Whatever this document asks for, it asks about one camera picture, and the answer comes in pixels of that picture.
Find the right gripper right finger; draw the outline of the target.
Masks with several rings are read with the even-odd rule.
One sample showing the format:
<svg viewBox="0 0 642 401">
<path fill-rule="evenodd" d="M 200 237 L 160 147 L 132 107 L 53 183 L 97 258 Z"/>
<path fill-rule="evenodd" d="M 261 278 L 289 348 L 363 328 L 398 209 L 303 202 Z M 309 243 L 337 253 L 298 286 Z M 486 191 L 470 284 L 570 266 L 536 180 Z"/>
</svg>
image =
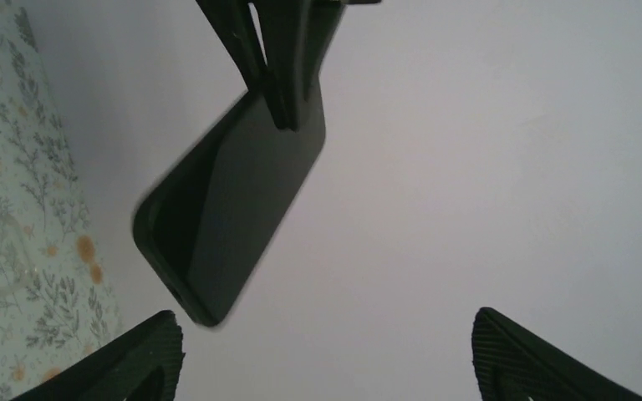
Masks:
<svg viewBox="0 0 642 401">
<path fill-rule="evenodd" d="M 642 400 L 491 307 L 476 313 L 471 350 L 483 400 Z"/>
</svg>

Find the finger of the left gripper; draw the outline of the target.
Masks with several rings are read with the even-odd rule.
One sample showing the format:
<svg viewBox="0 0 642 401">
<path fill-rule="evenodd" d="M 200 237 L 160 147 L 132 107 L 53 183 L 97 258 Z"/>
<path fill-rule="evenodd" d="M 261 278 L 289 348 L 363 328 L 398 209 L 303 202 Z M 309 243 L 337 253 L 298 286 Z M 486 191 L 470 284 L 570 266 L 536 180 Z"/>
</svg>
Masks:
<svg viewBox="0 0 642 401">
<path fill-rule="evenodd" d="M 262 47 L 245 0 L 196 0 L 221 40 L 248 88 L 257 84 L 267 70 Z"/>
</svg>

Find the dark blue phone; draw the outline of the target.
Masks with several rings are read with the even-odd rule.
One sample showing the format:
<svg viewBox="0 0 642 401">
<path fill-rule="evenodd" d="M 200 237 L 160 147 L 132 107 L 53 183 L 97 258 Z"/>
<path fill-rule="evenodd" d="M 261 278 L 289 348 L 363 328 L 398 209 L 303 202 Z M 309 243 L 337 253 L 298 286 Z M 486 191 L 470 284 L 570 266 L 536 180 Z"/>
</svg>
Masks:
<svg viewBox="0 0 642 401">
<path fill-rule="evenodd" d="M 299 131 L 277 128 L 262 91 L 252 89 L 140 201 L 134 242 L 194 323 L 226 319 L 324 141 L 318 85 Z"/>
</svg>

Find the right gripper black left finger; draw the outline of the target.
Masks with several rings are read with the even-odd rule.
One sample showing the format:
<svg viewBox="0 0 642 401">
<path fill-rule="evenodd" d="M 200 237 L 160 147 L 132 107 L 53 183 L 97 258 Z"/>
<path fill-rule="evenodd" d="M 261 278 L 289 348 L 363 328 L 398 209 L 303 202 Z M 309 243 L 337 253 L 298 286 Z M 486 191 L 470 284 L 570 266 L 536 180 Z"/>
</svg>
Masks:
<svg viewBox="0 0 642 401">
<path fill-rule="evenodd" d="M 182 362 L 176 315 L 162 310 L 17 400 L 172 400 Z"/>
</svg>

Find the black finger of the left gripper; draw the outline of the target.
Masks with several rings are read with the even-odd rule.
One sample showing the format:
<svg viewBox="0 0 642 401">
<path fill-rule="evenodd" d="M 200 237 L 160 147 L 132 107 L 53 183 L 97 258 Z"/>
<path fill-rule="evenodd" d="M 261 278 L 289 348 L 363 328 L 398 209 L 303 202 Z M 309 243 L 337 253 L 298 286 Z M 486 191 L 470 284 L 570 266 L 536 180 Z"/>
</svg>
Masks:
<svg viewBox="0 0 642 401">
<path fill-rule="evenodd" d="M 345 1 L 258 1 L 266 55 L 265 100 L 279 129 L 297 131 L 347 7 Z"/>
</svg>

